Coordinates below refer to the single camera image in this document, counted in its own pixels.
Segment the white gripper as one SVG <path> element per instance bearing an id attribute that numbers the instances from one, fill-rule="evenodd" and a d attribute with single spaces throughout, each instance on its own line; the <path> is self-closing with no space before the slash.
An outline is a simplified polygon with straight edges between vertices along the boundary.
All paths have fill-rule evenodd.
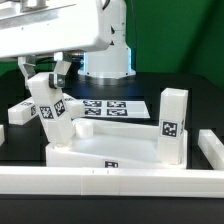
<path id="1" fill-rule="evenodd" d="M 20 56 L 25 81 L 36 75 L 34 55 L 57 52 L 49 87 L 63 88 L 72 63 L 67 52 L 104 50 L 110 42 L 103 0 L 0 0 L 0 59 Z"/>

